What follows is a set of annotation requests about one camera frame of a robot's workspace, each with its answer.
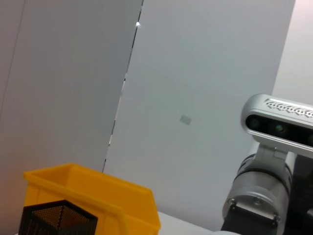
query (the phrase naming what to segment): plastic bin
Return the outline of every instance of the plastic bin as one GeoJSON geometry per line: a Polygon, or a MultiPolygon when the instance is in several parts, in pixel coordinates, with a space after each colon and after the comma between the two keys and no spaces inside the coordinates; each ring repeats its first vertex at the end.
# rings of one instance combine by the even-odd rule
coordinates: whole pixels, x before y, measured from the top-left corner
{"type": "Polygon", "coordinates": [[[24,173],[25,206],[68,200],[98,217],[95,235],[157,235],[150,189],[76,164],[24,173]]]}

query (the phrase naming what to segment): black mesh container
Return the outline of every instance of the black mesh container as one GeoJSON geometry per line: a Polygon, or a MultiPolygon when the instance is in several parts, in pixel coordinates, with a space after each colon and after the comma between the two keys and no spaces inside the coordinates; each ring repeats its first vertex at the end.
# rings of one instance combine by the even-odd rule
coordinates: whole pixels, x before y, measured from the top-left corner
{"type": "Polygon", "coordinates": [[[64,200],[24,207],[19,235],[94,235],[98,218],[64,200]]]}

